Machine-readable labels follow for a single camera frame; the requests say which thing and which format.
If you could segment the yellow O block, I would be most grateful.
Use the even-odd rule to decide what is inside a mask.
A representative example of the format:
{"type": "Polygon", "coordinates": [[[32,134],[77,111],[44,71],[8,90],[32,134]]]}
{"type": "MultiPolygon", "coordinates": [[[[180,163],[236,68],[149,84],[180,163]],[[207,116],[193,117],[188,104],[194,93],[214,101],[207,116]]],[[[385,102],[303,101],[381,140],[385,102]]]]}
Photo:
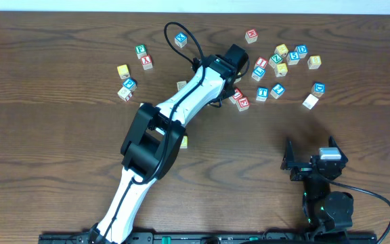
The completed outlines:
{"type": "Polygon", "coordinates": [[[180,149],[187,149],[187,148],[188,148],[188,137],[184,136],[181,141],[180,149]]]}

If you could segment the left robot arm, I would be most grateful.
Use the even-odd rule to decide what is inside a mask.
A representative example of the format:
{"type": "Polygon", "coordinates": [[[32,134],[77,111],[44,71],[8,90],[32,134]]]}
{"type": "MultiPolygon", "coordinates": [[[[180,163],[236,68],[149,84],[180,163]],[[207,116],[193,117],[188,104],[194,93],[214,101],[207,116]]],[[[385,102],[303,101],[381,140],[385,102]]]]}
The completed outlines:
{"type": "Polygon", "coordinates": [[[123,170],[104,218],[89,231],[89,243],[122,243],[151,186],[174,164],[186,125],[207,104],[234,95],[233,84],[248,54],[233,44],[225,55],[197,61],[193,78],[168,100],[137,110],[121,146],[123,170]]]}

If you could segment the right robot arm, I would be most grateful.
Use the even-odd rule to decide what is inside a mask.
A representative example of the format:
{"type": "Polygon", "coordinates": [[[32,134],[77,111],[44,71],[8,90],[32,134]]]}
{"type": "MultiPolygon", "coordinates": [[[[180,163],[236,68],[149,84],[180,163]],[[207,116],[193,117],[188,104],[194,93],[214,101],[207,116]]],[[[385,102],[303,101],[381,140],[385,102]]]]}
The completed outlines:
{"type": "Polygon", "coordinates": [[[303,183],[303,211],[309,227],[303,238],[320,241],[322,235],[339,233],[352,227],[353,197],[347,192],[331,191],[330,183],[342,174],[348,158],[333,137],[308,162],[295,160],[293,146],[286,140],[280,169],[290,172],[290,180],[303,183]]]}

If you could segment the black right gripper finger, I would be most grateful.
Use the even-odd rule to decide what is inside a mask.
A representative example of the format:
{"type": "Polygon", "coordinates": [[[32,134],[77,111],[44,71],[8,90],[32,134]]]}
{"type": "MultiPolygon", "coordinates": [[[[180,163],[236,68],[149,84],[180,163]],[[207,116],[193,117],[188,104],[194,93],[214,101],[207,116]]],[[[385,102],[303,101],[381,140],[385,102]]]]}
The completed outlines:
{"type": "Polygon", "coordinates": [[[328,145],[329,145],[329,151],[328,151],[329,158],[345,158],[345,154],[339,148],[333,136],[329,137],[328,145]]]}
{"type": "Polygon", "coordinates": [[[282,160],[282,169],[292,169],[295,166],[295,155],[289,138],[286,139],[286,147],[282,160]]]}

